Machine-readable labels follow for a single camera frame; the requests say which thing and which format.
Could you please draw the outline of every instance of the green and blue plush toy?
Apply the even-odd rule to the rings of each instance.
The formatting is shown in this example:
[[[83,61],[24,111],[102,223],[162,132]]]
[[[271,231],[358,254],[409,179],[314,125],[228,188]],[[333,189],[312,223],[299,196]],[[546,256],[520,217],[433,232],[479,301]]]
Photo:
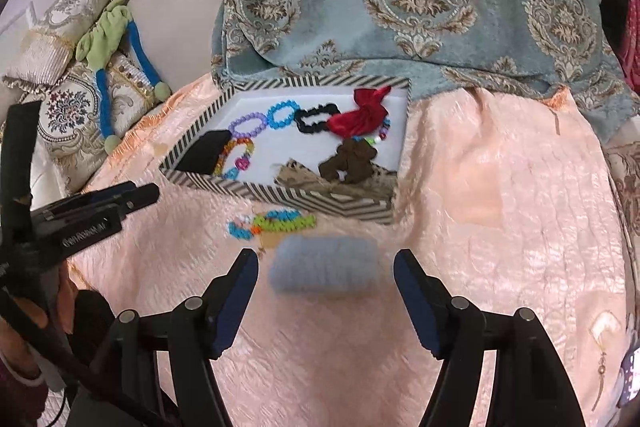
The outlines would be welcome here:
[[[142,71],[154,86],[156,99],[164,102],[171,96],[171,89],[160,80],[158,73],[146,58],[140,44],[138,27],[133,22],[131,11],[125,5],[125,0],[112,0],[94,27],[82,36],[76,46],[76,60],[86,58],[89,69],[95,73],[95,82],[100,92],[100,132],[104,137],[104,149],[107,154],[111,154],[121,140],[114,134],[111,126],[111,99],[105,68],[111,55],[118,49],[120,39],[127,32]]]

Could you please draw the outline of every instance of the black scrunchie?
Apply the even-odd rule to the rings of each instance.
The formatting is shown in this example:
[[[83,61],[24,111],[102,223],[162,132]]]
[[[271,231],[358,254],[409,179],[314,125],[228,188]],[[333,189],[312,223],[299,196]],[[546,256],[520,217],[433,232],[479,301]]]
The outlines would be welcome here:
[[[319,105],[318,107],[314,107],[313,109],[299,109],[293,114],[293,120],[298,126],[298,131],[304,134],[315,134],[318,132],[329,130],[329,128],[326,126],[326,122],[323,121],[308,124],[302,121],[303,118],[318,116],[319,114],[328,114],[329,116],[333,116],[334,114],[339,113],[340,109],[338,109],[338,106],[335,105],[335,103],[328,103],[326,105]]]

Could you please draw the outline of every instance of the scrunchie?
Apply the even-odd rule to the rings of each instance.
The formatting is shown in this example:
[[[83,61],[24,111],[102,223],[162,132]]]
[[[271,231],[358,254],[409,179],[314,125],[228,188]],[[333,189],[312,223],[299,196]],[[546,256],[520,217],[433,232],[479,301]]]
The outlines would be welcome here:
[[[391,86],[380,89],[360,88],[353,91],[353,100],[358,109],[334,114],[326,121],[329,131],[342,138],[363,136],[375,131],[385,120],[388,111],[382,107],[382,99],[391,91]]]

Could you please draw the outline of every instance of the silver screw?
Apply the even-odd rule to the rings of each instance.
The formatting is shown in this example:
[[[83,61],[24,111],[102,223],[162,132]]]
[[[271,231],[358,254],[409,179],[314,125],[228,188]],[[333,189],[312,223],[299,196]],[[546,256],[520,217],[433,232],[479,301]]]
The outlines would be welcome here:
[[[123,324],[131,322],[135,318],[136,314],[133,310],[124,310],[120,316],[118,316],[118,320]]]
[[[536,314],[529,308],[520,308],[520,311],[518,313],[520,314],[520,317],[525,319],[527,322],[532,321],[536,318]]]
[[[202,306],[202,299],[200,297],[189,297],[184,302],[184,307],[188,310],[197,310],[200,306]]]
[[[451,305],[459,310],[466,310],[469,308],[469,301],[464,297],[453,297],[451,299]]]

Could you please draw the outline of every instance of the embroidered pillow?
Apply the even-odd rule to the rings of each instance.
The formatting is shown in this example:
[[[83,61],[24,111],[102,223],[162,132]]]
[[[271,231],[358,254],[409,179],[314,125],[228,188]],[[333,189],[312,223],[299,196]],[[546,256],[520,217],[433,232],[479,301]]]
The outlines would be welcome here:
[[[57,0],[24,36],[5,83],[37,94],[61,82],[76,44],[109,0]]]
[[[106,68],[111,124],[118,137],[156,105],[147,77],[116,52]],[[69,193],[78,192],[107,158],[100,134],[95,76],[74,61],[63,81],[47,94],[27,94],[23,102],[43,100],[38,134],[60,169]]]

